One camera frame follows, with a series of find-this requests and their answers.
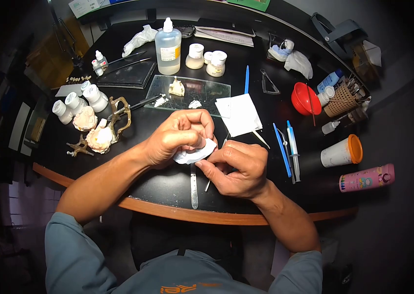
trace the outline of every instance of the person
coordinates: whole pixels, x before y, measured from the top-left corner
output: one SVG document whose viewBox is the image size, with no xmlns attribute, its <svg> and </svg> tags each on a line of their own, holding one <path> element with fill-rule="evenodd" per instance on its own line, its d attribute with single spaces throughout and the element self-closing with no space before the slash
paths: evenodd
<svg viewBox="0 0 414 294">
<path fill-rule="evenodd" d="M 62 195 L 45 231 L 46 288 L 52 293 L 263 293 L 234 280 L 200 251 L 173 250 L 141 264 L 116 287 L 98 246 L 82 225 L 98 218 L 145 171 L 163 168 L 177 150 L 217 142 L 206 110 L 180 110 L 145 141 L 75 180 Z M 291 252 L 269 293 L 321 293 L 321 247 L 308 214 L 266 178 L 268 152 L 257 144 L 229 140 L 196 166 L 226 197 L 249 199 L 277 239 Z"/>
</svg>

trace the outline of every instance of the cracked glass slab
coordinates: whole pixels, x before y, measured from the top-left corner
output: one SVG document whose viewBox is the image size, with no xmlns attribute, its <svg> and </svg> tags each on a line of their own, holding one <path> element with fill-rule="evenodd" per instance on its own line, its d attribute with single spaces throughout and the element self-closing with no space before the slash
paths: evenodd
<svg viewBox="0 0 414 294">
<path fill-rule="evenodd" d="M 231 85 L 204 79 L 177 77 L 184 85 L 184 96 L 182 97 L 169 93 L 169 84 L 172 84 L 174 79 L 174 76 L 155 75 L 145 98 L 166 94 L 168 101 L 156 108 L 171 111 L 189 109 L 189 104 L 197 100 L 202 104 L 198 109 L 207 109 L 210 115 L 221 117 L 215 102 L 217 98 L 231 97 Z M 146 104 L 145 107 L 154 108 L 154 105 L 153 102 Z"/>
</svg>

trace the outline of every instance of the gray shirt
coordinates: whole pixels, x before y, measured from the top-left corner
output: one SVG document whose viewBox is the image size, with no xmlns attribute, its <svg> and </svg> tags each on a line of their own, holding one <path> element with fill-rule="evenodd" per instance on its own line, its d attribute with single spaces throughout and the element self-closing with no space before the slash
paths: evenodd
<svg viewBox="0 0 414 294">
<path fill-rule="evenodd" d="M 57 212 L 45 230 L 47 293 L 264 293 L 235 281 L 212 257 L 199 251 L 177 250 L 140 265 L 140 271 L 120 286 L 104 265 L 98 246 L 74 217 Z M 297 253 L 287 262 L 269 293 L 321 293 L 321 253 Z"/>
</svg>

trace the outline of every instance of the orange lid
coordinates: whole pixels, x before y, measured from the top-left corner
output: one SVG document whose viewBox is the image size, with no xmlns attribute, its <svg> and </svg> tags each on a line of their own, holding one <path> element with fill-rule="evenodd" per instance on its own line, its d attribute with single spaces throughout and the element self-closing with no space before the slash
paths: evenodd
<svg viewBox="0 0 414 294">
<path fill-rule="evenodd" d="M 362 144 L 359 137 L 355 134 L 350 134 L 347 138 L 347 144 L 349 144 L 349 152 L 351 153 L 352 163 L 359 163 L 363 158 Z"/>
</svg>

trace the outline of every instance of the green box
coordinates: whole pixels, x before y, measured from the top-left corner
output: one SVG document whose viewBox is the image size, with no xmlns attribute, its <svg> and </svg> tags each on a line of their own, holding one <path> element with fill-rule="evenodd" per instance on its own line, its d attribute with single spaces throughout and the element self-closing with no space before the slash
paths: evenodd
<svg viewBox="0 0 414 294">
<path fill-rule="evenodd" d="M 264 12 L 269 6 L 270 0 L 260 0 L 260 2 L 256 0 L 227 0 L 227 2 L 232 4 L 243 5 Z"/>
</svg>

